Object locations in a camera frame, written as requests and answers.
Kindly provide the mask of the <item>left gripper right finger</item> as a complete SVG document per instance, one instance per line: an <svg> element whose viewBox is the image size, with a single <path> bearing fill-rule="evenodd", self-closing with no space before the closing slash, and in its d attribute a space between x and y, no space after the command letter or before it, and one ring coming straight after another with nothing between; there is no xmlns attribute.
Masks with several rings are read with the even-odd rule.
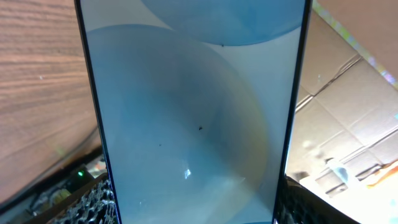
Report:
<svg viewBox="0 0 398 224"><path fill-rule="evenodd" d="M278 224L359 224L288 176L280 183L275 219Z"/></svg>

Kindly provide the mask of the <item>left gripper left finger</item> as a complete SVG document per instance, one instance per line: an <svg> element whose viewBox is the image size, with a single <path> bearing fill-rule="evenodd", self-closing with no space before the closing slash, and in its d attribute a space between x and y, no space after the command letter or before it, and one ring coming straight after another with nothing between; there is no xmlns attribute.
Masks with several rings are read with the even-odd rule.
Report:
<svg viewBox="0 0 398 224"><path fill-rule="evenodd" d="M116 203L107 173L26 224L117 224Z"/></svg>

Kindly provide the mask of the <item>blue screen smartphone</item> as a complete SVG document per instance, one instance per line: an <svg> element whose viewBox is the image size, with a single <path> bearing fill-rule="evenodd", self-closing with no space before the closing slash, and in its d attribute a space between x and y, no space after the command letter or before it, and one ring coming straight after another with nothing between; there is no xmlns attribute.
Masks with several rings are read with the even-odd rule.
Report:
<svg viewBox="0 0 398 224"><path fill-rule="evenodd" d="M119 223L274 223L312 2L81 0Z"/></svg>

